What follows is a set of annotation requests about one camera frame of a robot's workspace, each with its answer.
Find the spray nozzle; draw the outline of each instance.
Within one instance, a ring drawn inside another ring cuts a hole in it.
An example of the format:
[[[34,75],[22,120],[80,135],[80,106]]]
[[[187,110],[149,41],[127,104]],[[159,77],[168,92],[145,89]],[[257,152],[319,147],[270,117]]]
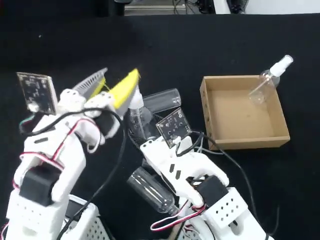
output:
[[[285,55],[280,61],[270,68],[270,72],[274,76],[280,77],[286,71],[286,68],[289,67],[293,62],[294,59],[290,55]]]

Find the yellow plastic part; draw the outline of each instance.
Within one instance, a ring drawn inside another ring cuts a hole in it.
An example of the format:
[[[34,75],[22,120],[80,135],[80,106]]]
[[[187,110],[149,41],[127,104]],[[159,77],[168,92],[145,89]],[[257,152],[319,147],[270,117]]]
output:
[[[134,69],[129,74],[122,79],[117,85],[115,85],[109,93],[114,97],[114,107],[116,109],[120,108],[122,104],[130,97],[131,93],[135,90],[140,79],[140,74],[138,69]]]
[[[95,95],[98,95],[101,92],[101,89],[106,84],[106,78],[103,77],[101,81],[99,82],[99,85],[96,87],[96,89],[93,91],[93,93],[90,96],[90,99],[93,98]]]

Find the red and white wire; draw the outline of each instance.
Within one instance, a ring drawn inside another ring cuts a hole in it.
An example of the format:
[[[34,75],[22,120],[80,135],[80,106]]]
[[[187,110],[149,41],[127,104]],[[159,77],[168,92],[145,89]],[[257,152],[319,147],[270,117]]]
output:
[[[47,163],[47,164],[50,164],[51,166],[59,169],[61,172],[64,170],[64,166],[61,165],[59,162],[57,161],[54,161],[50,158],[48,158],[47,156],[45,156],[44,154],[41,154],[39,152],[35,152],[35,151],[25,151],[23,153],[20,154],[20,158],[23,158],[25,156],[35,156],[37,157],[38,159],[40,159],[41,161]]]
[[[59,156],[59,154],[60,154],[60,150],[62,149],[62,147],[63,147],[63,145],[64,145],[65,140],[67,139],[67,137],[70,136],[71,134],[73,134],[73,133],[76,131],[77,126],[78,126],[78,124],[79,124],[81,121],[87,121],[87,122],[93,124],[93,125],[96,127],[96,129],[98,130],[99,134],[100,134],[99,141],[97,141],[97,143],[95,144],[95,146],[94,146],[93,149],[89,149],[89,146],[87,146],[87,151],[88,151],[88,153],[90,153],[90,154],[91,154],[91,153],[94,153],[94,152],[98,149],[99,144],[100,144],[100,142],[101,142],[101,132],[100,132],[100,129],[99,129],[98,126],[95,124],[95,122],[93,122],[93,121],[91,121],[91,120],[89,120],[89,119],[86,119],[86,118],[81,118],[81,119],[79,119],[78,121],[76,121],[76,123],[73,125],[73,127],[70,129],[70,131],[67,133],[67,135],[65,136],[65,138],[63,139],[63,141],[61,142],[61,144],[59,145],[59,147],[58,147],[58,148],[56,149],[56,151],[54,152],[54,154],[53,154],[53,156],[52,156],[52,159],[53,159],[54,161],[57,160],[57,158],[58,158],[58,156]]]
[[[7,229],[8,225],[9,225],[9,222],[7,222],[5,225],[3,225],[2,230],[1,230],[0,240],[5,240],[4,233],[5,233],[5,230]]]
[[[198,232],[198,231],[195,230],[194,228],[190,228],[190,227],[185,226],[183,229],[184,229],[185,231],[192,231],[192,232],[196,233],[196,234],[198,235],[198,238],[201,239],[200,232]]]
[[[150,230],[151,231],[154,231],[154,232],[159,232],[159,231],[163,231],[163,230],[166,230],[168,228],[171,228],[177,224],[180,224],[180,223],[183,223],[189,219],[192,219],[194,217],[197,217],[199,216],[205,209],[206,209],[206,206],[203,205],[201,208],[195,208],[195,207],[192,207],[193,210],[197,210],[196,212],[194,213],[191,213],[187,216],[184,216],[184,217],[181,217],[167,225],[164,225],[164,226],[160,226],[160,227],[156,227],[157,225],[169,220],[169,219],[174,219],[174,218],[177,218],[179,216],[179,214],[181,213],[182,209],[185,207],[185,205],[187,204],[188,201],[185,202],[185,204],[180,208],[180,210],[178,211],[177,214],[173,215],[173,216],[169,216],[169,217],[166,217],[162,220],[159,220],[159,221],[156,221],[154,222],[151,226],[150,226]]]

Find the spray bottle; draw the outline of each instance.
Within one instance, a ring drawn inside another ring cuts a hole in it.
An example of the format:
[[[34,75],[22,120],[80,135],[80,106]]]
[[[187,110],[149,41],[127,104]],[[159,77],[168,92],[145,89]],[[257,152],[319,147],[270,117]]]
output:
[[[293,63],[293,58],[285,55],[279,62],[270,69],[263,71],[259,76],[259,85],[249,93],[249,98],[255,104],[264,103],[268,97],[275,92],[279,85],[280,76],[286,71],[286,68]]]
[[[144,140],[160,137],[152,113],[144,107],[144,100],[138,86],[129,105],[129,114],[129,126],[136,137]]]

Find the black cloth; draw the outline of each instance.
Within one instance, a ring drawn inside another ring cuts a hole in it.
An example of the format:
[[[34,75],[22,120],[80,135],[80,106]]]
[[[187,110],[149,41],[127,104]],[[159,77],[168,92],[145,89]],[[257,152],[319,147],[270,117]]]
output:
[[[108,67],[114,86],[130,70],[141,74],[144,95],[178,88],[190,125],[205,130],[199,87],[203,76],[256,75],[284,54],[294,63],[278,87],[291,140],[275,149],[237,150],[251,180],[258,215],[271,230],[280,205],[277,240],[318,239],[320,164],[320,15],[185,15],[87,19],[65,23],[0,23],[0,216],[4,221],[12,178],[23,151],[18,123],[27,116],[15,72],[52,76],[56,92],[73,87]],[[78,180],[75,195],[88,199],[114,166],[120,134],[94,155]],[[225,157],[215,163],[250,205],[244,179]],[[130,189],[126,180],[142,163],[128,142],[115,178],[94,201],[119,240],[151,239],[163,218]]]

